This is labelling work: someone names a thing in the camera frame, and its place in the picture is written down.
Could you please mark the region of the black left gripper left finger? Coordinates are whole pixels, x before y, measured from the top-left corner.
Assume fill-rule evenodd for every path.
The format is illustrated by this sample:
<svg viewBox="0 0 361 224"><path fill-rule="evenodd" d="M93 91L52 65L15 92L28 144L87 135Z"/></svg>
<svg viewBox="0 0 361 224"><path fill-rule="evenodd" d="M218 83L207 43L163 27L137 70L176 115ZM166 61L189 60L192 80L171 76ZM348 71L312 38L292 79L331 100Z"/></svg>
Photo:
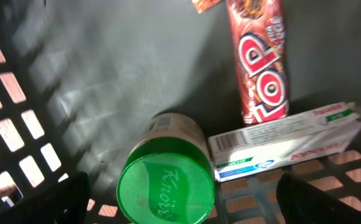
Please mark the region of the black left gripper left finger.
<svg viewBox="0 0 361 224"><path fill-rule="evenodd" d="M87 173L78 172L0 213L0 224L83 224L90 195Z"/></svg>

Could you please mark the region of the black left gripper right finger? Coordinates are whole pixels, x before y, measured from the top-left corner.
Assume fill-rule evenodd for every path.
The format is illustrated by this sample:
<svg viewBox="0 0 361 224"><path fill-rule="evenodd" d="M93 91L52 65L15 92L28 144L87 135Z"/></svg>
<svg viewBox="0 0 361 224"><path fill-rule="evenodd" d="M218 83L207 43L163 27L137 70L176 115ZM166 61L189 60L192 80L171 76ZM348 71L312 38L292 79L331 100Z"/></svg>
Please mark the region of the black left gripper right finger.
<svg viewBox="0 0 361 224"><path fill-rule="evenodd" d="M276 198L287 224L361 224L361 212L292 174L283 174Z"/></svg>

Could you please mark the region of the white Panadol box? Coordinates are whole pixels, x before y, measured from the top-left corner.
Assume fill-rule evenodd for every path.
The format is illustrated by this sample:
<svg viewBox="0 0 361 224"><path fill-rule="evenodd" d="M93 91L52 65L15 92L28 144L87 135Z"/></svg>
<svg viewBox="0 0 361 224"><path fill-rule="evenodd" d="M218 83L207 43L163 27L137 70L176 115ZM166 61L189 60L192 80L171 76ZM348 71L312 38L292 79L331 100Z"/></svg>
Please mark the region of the white Panadol box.
<svg viewBox="0 0 361 224"><path fill-rule="evenodd" d="M334 103L209 137L219 182L346 150L361 130L361 108Z"/></svg>

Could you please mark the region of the green lid jar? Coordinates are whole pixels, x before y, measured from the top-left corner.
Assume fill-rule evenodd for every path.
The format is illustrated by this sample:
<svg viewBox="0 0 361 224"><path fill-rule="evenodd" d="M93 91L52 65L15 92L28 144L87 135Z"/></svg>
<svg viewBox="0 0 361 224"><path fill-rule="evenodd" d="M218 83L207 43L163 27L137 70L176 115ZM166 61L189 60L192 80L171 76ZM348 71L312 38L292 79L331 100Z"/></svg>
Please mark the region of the green lid jar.
<svg viewBox="0 0 361 224"><path fill-rule="evenodd" d="M131 150L116 198L132 223L202 223L214 206L214 180L200 126L184 114L162 113Z"/></svg>

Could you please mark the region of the red chocolate bar wrapper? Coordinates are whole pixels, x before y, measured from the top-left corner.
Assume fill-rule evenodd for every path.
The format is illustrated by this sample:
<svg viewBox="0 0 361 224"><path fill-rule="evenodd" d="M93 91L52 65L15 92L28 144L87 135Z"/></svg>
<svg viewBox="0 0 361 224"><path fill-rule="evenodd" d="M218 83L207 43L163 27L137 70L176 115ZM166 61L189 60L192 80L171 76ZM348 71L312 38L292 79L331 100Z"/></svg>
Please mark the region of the red chocolate bar wrapper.
<svg viewBox="0 0 361 224"><path fill-rule="evenodd" d="M288 115L281 0L227 0L241 116L250 126Z"/></svg>

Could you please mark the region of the orange juice carton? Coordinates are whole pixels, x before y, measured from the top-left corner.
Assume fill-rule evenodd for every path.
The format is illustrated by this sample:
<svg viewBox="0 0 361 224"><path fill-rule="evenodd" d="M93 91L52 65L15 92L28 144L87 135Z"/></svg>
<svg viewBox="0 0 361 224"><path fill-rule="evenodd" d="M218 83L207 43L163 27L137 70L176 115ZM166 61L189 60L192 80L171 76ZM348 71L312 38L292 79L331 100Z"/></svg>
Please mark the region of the orange juice carton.
<svg viewBox="0 0 361 224"><path fill-rule="evenodd" d="M218 2L220 2L220 0L192 0L192 4L194 5L196 11L199 14L201 14L207 9L210 9Z"/></svg>

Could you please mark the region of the grey plastic shopping basket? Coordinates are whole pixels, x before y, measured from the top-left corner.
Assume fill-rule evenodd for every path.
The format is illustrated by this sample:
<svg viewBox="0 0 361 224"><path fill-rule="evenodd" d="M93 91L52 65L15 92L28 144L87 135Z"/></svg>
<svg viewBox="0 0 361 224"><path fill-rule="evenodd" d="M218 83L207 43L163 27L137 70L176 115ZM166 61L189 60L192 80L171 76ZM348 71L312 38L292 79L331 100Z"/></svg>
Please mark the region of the grey plastic shopping basket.
<svg viewBox="0 0 361 224"><path fill-rule="evenodd" d="M290 113L361 106L361 1L283 1ZM212 136L241 128L224 2L0 1L0 215L77 172L85 223L127 223L116 184L156 114ZM282 223L291 173L361 210L361 132L342 154L215 184L208 223Z"/></svg>

